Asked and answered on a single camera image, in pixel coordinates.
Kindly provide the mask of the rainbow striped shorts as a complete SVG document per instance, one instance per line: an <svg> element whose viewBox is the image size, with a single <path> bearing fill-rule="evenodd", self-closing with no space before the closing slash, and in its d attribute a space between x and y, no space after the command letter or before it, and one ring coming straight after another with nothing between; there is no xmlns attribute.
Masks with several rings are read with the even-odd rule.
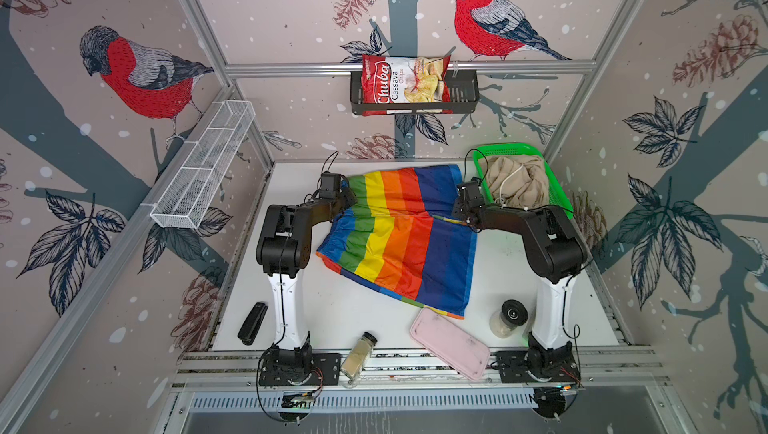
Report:
<svg viewBox="0 0 768 434"><path fill-rule="evenodd" d="M451 164L350 177L356 202L332 222L317 256L363 287L463 318L477 235L452 215L461 179Z"/></svg>

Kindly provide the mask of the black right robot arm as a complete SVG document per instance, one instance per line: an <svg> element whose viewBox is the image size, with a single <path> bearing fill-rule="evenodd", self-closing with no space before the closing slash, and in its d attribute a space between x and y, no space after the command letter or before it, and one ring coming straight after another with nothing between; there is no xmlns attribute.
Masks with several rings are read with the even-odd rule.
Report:
<svg viewBox="0 0 768 434"><path fill-rule="evenodd" d="M529 268L540 278L529 348L542 354L572 348L576 336L568 332L571 290L589 254L565 210L560 206L525 210L488 204L474 179L457 187L452 215L475 231L520 236Z"/></svg>

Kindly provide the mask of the beige shorts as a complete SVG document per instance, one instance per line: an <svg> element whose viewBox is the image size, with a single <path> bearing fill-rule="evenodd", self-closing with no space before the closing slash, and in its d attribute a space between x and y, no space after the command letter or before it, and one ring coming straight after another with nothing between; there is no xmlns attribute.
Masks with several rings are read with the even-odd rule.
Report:
<svg viewBox="0 0 768 434"><path fill-rule="evenodd" d="M544 160L534 155L491 156L479 161L493 203L534 209L550 201Z"/></svg>

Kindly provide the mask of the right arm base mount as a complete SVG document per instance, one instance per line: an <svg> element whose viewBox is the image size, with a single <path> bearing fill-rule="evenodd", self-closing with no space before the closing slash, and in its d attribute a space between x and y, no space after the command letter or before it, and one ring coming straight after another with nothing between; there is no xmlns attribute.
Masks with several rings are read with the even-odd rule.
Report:
<svg viewBox="0 0 768 434"><path fill-rule="evenodd" d="M559 349L502 350L493 357L502 383L574 384L581 381L580 368L570 344Z"/></svg>

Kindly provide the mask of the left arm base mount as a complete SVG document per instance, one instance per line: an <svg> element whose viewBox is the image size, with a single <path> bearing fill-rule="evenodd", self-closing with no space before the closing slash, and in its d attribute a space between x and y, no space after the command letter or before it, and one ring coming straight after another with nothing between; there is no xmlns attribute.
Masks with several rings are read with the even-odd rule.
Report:
<svg viewBox="0 0 768 434"><path fill-rule="evenodd" d="M259 361L259 387L336 386L341 355L299 349L270 349Z"/></svg>

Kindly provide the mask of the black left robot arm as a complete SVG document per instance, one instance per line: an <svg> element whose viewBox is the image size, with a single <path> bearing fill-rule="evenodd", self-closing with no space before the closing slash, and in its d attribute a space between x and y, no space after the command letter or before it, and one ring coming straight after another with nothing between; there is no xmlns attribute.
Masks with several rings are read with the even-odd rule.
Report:
<svg viewBox="0 0 768 434"><path fill-rule="evenodd" d="M301 272L312 253L312 232L356 204L348 187L318 192L299 205L271 205L267 209L256 248L256 261L268 277L274 301L274 345L300 349L308 343L304 320Z"/></svg>

